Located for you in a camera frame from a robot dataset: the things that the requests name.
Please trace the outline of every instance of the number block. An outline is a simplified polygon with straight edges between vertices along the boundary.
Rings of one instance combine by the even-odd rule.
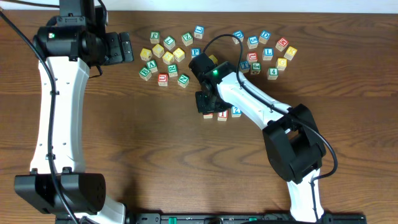
[[[257,60],[258,60],[257,53],[255,53],[255,52],[248,53],[246,60],[249,62],[249,64],[252,64],[253,62],[257,62]]]
[[[259,42],[262,44],[266,44],[270,37],[271,33],[266,30],[263,30],[260,34]]]
[[[254,62],[251,64],[251,75],[258,75],[261,72],[261,64],[258,62]]]
[[[255,49],[259,45],[259,39],[256,36],[248,38],[249,49]]]
[[[173,47],[175,47],[175,40],[172,36],[168,36],[166,37],[166,39],[164,39],[163,41],[163,45],[168,49],[168,50],[172,50]]]
[[[182,87],[185,88],[189,84],[189,77],[188,75],[182,74],[180,78],[178,78],[177,83]]]
[[[218,60],[214,55],[210,55],[209,58],[213,61],[215,65],[218,63]]]
[[[192,58],[200,55],[200,49],[191,49]]]
[[[150,72],[154,73],[157,72],[157,65],[155,60],[150,60],[147,62],[147,68],[150,70]]]
[[[228,118],[228,110],[218,113],[217,120],[226,121],[227,118]]]
[[[279,51],[283,51],[288,44],[289,41],[287,41],[285,37],[282,37],[280,40],[278,40],[278,43],[276,43],[276,49],[278,49]]]
[[[287,66],[286,58],[278,58],[278,61],[276,61],[276,68],[278,68],[279,71],[283,71],[286,69],[286,66]]]
[[[152,31],[149,40],[152,44],[158,44],[160,42],[160,32]]]
[[[177,68],[176,64],[169,65],[167,67],[167,70],[169,71],[169,77],[170,78],[178,76],[178,68]]]
[[[264,51],[262,52],[262,59],[263,60],[272,60],[273,56],[274,56],[274,49],[272,49],[272,48],[264,48]]]
[[[158,58],[161,58],[164,54],[164,48],[160,44],[155,45],[152,51],[154,52],[154,55]]]
[[[174,50],[173,55],[178,62],[181,62],[185,58],[185,52],[181,48]]]
[[[196,26],[193,35],[194,35],[197,39],[202,39],[204,33],[205,33],[205,28],[204,28],[204,27],[202,27],[202,26]]]
[[[148,49],[142,49],[139,55],[141,56],[141,59],[146,62],[152,58],[152,52]]]
[[[173,62],[174,62],[174,54],[171,54],[170,52],[166,52],[164,55],[163,55],[163,62],[166,64],[166,65],[171,65]]]
[[[287,60],[292,60],[296,53],[297,53],[297,49],[295,49],[294,47],[290,46],[287,49],[284,58],[286,58]]]
[[[238,30],[238,31],[234,32],[233,35],[235,35],[237,38],[239,38],[241,40],[241,42],[243,42],[244,35],[243,35],[243,32],[241,30]],[[236,38],[234,38],[234,37],[232,37],[232,40],[234,41],[235,44],[239,43],[239,41],[236,40]]]
[[[232,106],[231,113],[233,118],[238,118],[242,115],[242,111],[239,110],[236,106]]]
[[[169,85],[169,77],[167,76],[167,74],[159,74],[159,76],[157,77],[157,83],[159,84],[159,86]]]
[[[193,37],[191,33],[187,32],[186,34],[181,36],[182,42],[185,44],[185,46],[189,46],[193,44]]]
[[[275,80],[278,78],[278,69],[277,68],[268,68],[267,79]]]
[[[203,118],[211,119],[211,118],[213,118],[213,113],[203,114]]]
[[[139,76],[140,76],[143,80],[148,81],[148,80],[152,77],[152,73],[150,72],[150,70],[149,70],[148,68],[144,67],[144,68],[142,68],[142,69],[139,71]]]

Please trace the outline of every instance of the wooden surface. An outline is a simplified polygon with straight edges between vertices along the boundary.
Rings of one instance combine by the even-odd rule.
[[[57,12],[7,11],[30,39]],[[205,26],[203,40],[185,47],[181,35]],[[28,174],[40,114],[37,59],[0,21],[0,220],[53,223],[14,192],[14,176]],[[227,122],[203,120],[194,93],[200,89],[188,69],[190,48],[204,48],[219,34],[241,29],[247,37],[266,29],[267,45],[284,36],[298,49],[286,71],[266,80],[271,62],[261,61],[250,81],[290,105],[307,105],[321,133],[334,146],[338,172],[321,180],[322,205],[332,212],[364,213],[368,223],[397,223],[398,216],[398,17],[371,14],[110,12],[108,32],[128,31],[136,60],[103,67],[89,80],[83,108],[83,148],[87,172],[102,173],[107,193],[133,210],[164,213],[256,213],[288,210],[286,183],[267,160],[261,130],[245,115]],[[180,73],[186,89],[171,78],[142,80],[138,71],[149,34],[159,30],[186,53]],[[231,38],[208,53],[219,62],[237,61]],[[165,64],[156,58],[161,72]],[[328,153],[322,172],[331,169]]]

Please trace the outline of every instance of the black cable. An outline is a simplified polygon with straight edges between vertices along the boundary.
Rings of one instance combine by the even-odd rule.
[[[49,159],[49,166],[50,166],[50,173],[51,173],[51,180],[54,184],[55,191],[57,192],[58,196],[60,197],[61,202],[63,203],[63,206],[65,207],[65,210],[69,213],[71,216],[72,220],[76,223],[79,224],[79,221],[77,220],[75,214],[71,210],[67,200],[65,199],[62,190],[60,188],[60,184],[57,180],[57,176],[55,174],[55,165],[54,165],[54,155],[52,153],[52,134],[53,134],[53,124],[54,124],[54,111],[55,111],[55,96],[58,94],[56,87],[55,87],[55,79],[51,74],[51,71],[47,64],[45,63],[44,59],[42,56],[39,54],[37,49],[33,46],[33,44],[30,42],[30,40],[0,11],[0,17],[4,19],[4,21],[7,22],[7,24],[14,29],[14,31],[24,40],[24,42],[32,49],[32,51],[35,53],[36,57],[39,59],[41,64],[44,67],[44,70],[47,72],[47,75],[49,76],[50,80],[50,85],[51,85],[51,104],[50,104],[50,119],[49,119],[49,133],[48,133],[48,139],[47,139],[47,146],[48,146],[48,159]]]
[[[28,5],[28,6],[37,6],[37,7],[53,7],[53,8],[58,8],[58,9],[60,7],[60,6],[56,6],[56,5],[32,3],[32,2],[25,2],[25,1],[18,1],[18,0],[0,0],[0,1],[24,4],[24,5]]]
[[[314,184],[314,181],[320,180],[320,179],[325,178],[325,177],[329,177],[329,176],[333,175],[333,174],[336,172],[337,167],[338,167],[338,161],[337,161],[337,157],[336,157],[335,151],[333,150],[333,148],[332,148],[332,146],[329,144],[329,142],[328,142],[320,133],[318,133],[318,131],[316,131],[315,129],[313,129],[313,128],[311,127],[311,125],[308,124],[306,121],[304,121],[304,120],[302,120],[302,119],[300,119],[300,118],[296,118],[295,116],[292,116],[291,114],[288,114],[288,113],[286,113],[285,111],[282,111],[282,110],[276,108],[272,103],[268,103],[268,102],[266,102],[265,100],[263,100],[262,98],[260,98],[259,96],[257,96],[257,95],[255,95],[254,93],[252,93],[251,90],[249,90],[249,89],[244,85],[244,83],[241,81],[241,79],[240,79],[240,77],[239,77],[239,66],[240,66],[241,58],[242,58],[242,54],[243,54],[243,44],[242,44],[241,40],[240,40],[238,37],[236,37],[236,36],[233,35],[233,34],[222,34],[222,35],[219,35],[219,36],[215,37],[213,40],[211,40],[211,41],[206,45],[206,47],[203,49],[203,53],[205,53],[206,49],[210,46],[211,43],[213,43],[216,39],[219,39],[220,37],[233,37],[233,38],[235,38],[235,39],[238,40],[238,42],[239,42],[239,44],[240,44],[240,46],[241,46],[241,53],[239,54],[239,60],[238,60],[237,66],[236,66],[236,79],[238,80],[239,85],[240,85],[244,90],[246,90],[251,96],[253,96],[256,100],[260,101],[261,103],[264,103],[264,104],[265,104],[266,106],[268,106],[271,110],[274,110],[274,111],[278,112],[279,114],[284,115],[284,116],[286,116],[287,118],[291,119],[293,122],[296,122],[297,124],[300,124],[301,126],[307,128],[307,129],[309,129],[311,132],[313,132],[314,134],[316,134],[316,135],[323,141],[323,143],[327,146],[327,148],[329,149],[330,154],[331,154],[331,156],[332,156],[332,158],[333,158],[333,168],[332,168],[332,170],[331,170],[330,172],[328,172],[327,174],[323,174],[323,175],[319,175],[319,176],[317,176],[317,177],[313,177],[313,178],[311,178],[311,181],[310,181],[311,190],[312,190],[313,210],[314,210],[314,212],[315,212],[315,218],[317,219],[317,222],[318,222],[318,221],[319,221],[319,218],[318,218],[318,213],[317,213],[317,205],[316,205],[316,201],[315,201],[315,184]]]

